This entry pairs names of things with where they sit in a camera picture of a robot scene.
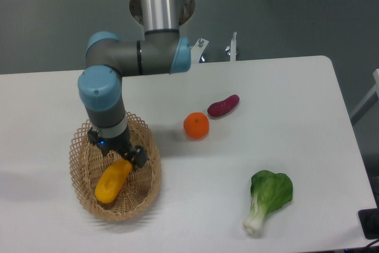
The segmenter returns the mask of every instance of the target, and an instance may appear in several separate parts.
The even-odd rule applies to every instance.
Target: blue joint cap
[[[87,68],[78,79],[79,96],[92,111],[107,111],[121,97],[121,80],[117,72],[105,65]]]
[[[113,34],[111,32],[107,31],[100,31],[91,36],[88,40],[87,44],[87,51],[85,52],[86,54],[88,53],[89,48],[96,42],[101,41],[101,40],[106,40],[106,39],[111,39],[111,40],[116,40],[116,41],[121,41],[118,35]]]
[[[188,38],[180,38],[170,73],[186,72],[191,68],[191,46]]]

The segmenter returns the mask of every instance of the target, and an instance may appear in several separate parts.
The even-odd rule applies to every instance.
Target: fake fruit
[[[213,103],[211,106],[209,106],[207,110],[208,114],[214,118],[222,117],[223,115],[231,112],[237,106],[238,102],[239,97],[238,95],[234,94],[227,97],[223,101]]]
[[[250,213],[245,217],[243,227],[253,235],[262,230],[270,213],[292,200],[293,185],[291,179],[283,173],[262,170],[251,177],[250,193]]]
[[[123,187],[131,169],[131,163],[124,158],[114,161],[100,177],[95,197],[104,204],[112,202]]]
[[[209,121],[203,113],[192,113],[185,118],[183,127],[190,138],[202,139],[209,132]]]

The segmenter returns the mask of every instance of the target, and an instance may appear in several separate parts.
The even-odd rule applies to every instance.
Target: black cable
[[[365,247],[366,249],[367,248],[370,248],[371,246],[373,246],[374,244],[378,243],[379,242],[379,239],[375,240],[375,241],[372,241],[371,243],[367,244],[367,246]]]

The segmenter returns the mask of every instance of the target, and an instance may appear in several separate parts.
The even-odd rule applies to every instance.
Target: white vegetable stem
[[[251,201],[250,212],[243,220],[244,228],[252,235],[262,231],[266,218],[266,210],[258,207],[257,199],[257,196],[254,196]]]

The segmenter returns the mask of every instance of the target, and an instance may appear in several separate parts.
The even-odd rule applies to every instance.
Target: orange
[[[192,113],[183,122],[185,133],[192,139],[202,139],[209,132],[209,121],[203,113]]]

